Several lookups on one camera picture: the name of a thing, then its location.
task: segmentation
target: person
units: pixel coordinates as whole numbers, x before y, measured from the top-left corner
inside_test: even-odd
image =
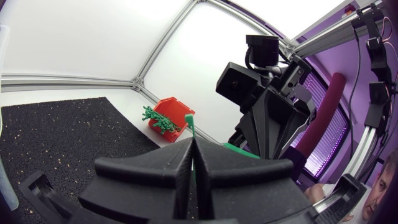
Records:
[[[380,173],[378,173],[372,188],[364,185],[366,187],[365,194],[351,213],[344,218],[344,224],[368,222],[375,209],[380,204],[384,194],[387,192],[395,170],[397,169],[397,165],[398,147],[389,154]],[[304,195],[314,204],[322,200],[324,197],[329,196],[334,188],[335,184],[315,184],[305,190]]]

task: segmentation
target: red bin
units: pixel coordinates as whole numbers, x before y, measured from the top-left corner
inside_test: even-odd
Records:
[[[195,114],[193,110],[185,106],[183,103],[181,103],[174,97],[160,100],[156,104],[154,111],[170,118],[170,120],[174,124],[176,124],[179,128],[181,128],[180,131],[174,131],[172,133],[170,131],[166,131],[164,134],[162,134],[163,138],[165,138],[169,142],[175,142],[175,140],[182,134],[182,132],[188,126],[188,123],[185,122],[185,115]],[[153,125],[156,122],[157,121],[155,119],[150,119],[148,124],[153,130],[155,130],[160,134],[162,132],[161,128],[158,126],[153,127]]]

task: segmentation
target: black rubber mat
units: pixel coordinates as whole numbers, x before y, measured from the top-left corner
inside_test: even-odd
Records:
[[[34,171],[42,170],[60,195],[78,203],[95,176],[96,158],[159,148],[106,98],[8,106],[2,118],[0,155],[19,199],[13,213],[21,223],[44,222],[18,188]]]

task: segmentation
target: green plastic piece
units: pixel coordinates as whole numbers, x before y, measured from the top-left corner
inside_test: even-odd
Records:
[[[193,138],[195,138],[195,125],[193,124],[193,114],[186,114],[185,121],[188,123],[188,128],[192,130]]]
[[[227,147],[228,149],[230,149],[232,151],[235,151],[237,153],[240,153],[240,154],[242,154],[244,156],[248,156],[248,157],[255,158],[255,159],[260,159],[259,156],[256,156],[256,155],[254,155],[254,154],[252,154],[250,152],[247,152],[247,151],[245,151],[243,149],[240,149],[240,148],[238,148],[238,147],[236,147],[236,146],[234,146],[234,145],[232,145],[230,143],[224,143],[224,146]]]
[[[166,131],[169,131],[171,133],[175,132],[175,131],[181,131],[181,128],[178,127],[176,124],[174,124],[170,118],[154,111],[150,106],[145,107],[145,113],[143,113],[142,115],[145,116],[145,118],[143,118],[142,120],[145,121],[146,119],[155,119],[157,122],[152,125],[153,127],[160,127],[160,129],[162,130],[160,132],[160,134],[164,134]]]

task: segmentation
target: window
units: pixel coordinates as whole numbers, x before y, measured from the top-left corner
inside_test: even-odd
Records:
[[[303,86],[311,92],[315,106],[319,108],[326,93],[326,85],[318,77],[310,73]],[[325,134],[322,136],[317,147],[307,159],[307,163],[305,164],[305,170],[314,179],[318,179],[319,176],[321,176],[328,163],[338,152],[340,145],[348,133],[348,130],[348,118],[339,106],[335,115],[331,119]],[[303,134],[304,133],[300,133],[291,146],[295,147],[299,143]]]

